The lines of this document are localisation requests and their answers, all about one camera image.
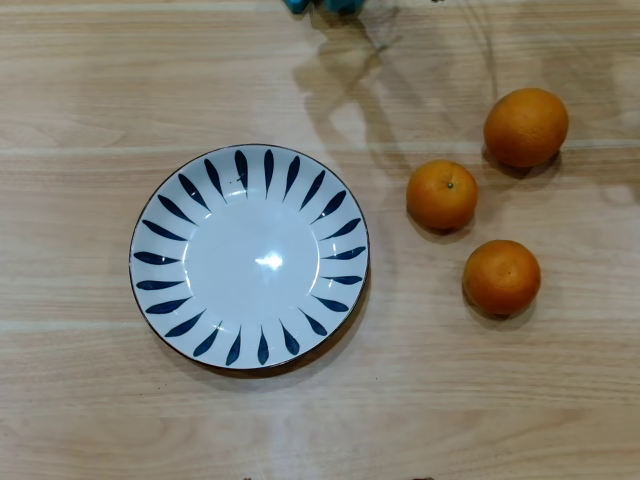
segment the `light wood surface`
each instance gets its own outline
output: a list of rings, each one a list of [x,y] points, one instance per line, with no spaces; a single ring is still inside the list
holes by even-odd
[[[640,479],[640,4],[370,0],[0,3],[0,478]],[[572,114],[561,161],[482,159],[523,86]],[[269,375],[166,347],[128,279],[138,214],[187,160],[243,142],[341,174],[371,234],[349,328]],[[476,176],[475,221],[407,218],[411,170]],[[534,308],[467,306],[481,243],[538,255]]]

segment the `white plate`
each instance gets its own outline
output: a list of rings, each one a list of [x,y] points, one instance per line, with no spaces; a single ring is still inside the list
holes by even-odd
[[[169,177],[131,241],[136,301],[170,346],[251,369],[290,361],[353,311],[369,267],[355,198],[293,150],[227,147]]]

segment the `plate center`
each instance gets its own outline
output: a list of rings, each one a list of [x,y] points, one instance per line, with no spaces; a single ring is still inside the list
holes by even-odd
[[[211,313],[256,324],[296,308],[319,264],[316,238],[297,212],[244,199],[214,210],[185,256],[191,290]]]

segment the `blue object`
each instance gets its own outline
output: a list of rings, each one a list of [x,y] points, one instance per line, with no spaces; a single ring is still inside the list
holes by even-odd
[[[352,13],[364,5],[365,0],[325,0],[324,4],[330,12]],[[291,13],[302,13],[311,0],[284,0]]]

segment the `citrus fruit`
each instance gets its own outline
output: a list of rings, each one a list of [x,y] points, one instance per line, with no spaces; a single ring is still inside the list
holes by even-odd
[[[516,90],[495,104],[484,124],[484,141],[496,160],[533,167],[551,159],[569,131],[569,114],[553,93]]]
[[[478,203],[478,186],[462,165],[435,160],[419,167],[407,186],[407,210],[423,227],[464,226]]]
[[[540,266],[523,245],[508,240],[485,243],[464,268],[466,294],[482,310],[509,315],[527,307],[540,289]]]

